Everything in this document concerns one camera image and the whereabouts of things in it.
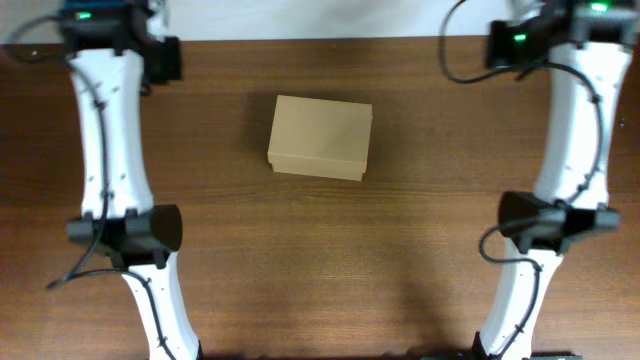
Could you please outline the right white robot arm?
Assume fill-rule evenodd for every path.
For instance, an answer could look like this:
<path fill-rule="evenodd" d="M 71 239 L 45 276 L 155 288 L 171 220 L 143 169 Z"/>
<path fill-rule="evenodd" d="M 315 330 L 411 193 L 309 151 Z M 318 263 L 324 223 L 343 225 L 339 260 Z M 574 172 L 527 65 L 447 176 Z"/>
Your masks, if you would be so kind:
<path fill-rule="evenodd" d="M 529 359 L 549 284 L 572 243 L 618 228 L 607 168 L 619 94 L 636 45 L 634 1 L 516 1 L 494 21 L 486 66 L 525 77 L 551 72 L 546 150 L 533 192 L 503 194 L 495 231 L 505 240 L 490 315 L 475 359 Z"/>

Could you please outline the brown cardboard box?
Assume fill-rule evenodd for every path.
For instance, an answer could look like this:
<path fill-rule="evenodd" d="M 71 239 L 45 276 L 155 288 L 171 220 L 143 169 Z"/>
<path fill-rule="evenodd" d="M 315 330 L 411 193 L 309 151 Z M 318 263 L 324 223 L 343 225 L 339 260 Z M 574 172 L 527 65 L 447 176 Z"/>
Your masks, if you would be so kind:
<path fill-rule="evenodd" d="M 276 173 L 360 181 L 372 120 L 370 104 L 280 95 L 268 161 Z"/>

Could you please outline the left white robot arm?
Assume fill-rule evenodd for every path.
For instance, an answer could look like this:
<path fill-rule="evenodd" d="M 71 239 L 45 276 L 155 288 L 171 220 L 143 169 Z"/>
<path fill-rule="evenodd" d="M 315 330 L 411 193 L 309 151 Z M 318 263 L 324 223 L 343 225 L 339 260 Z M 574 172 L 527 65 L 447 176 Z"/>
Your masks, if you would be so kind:
<path fill-rule="evenodd" d="M 182 216 L 173 204 L 155 204 L 141 141 L 141 97 L 182 78 L 181 44 L 168 22 L 164 1 L 66 1 L 59 12 L 85 176 L 81 214 L 66 230 L 87 250 L 49 286 L 116 275 L 134 297 L 150 358 L 200 359 L 178 277 Z"/>

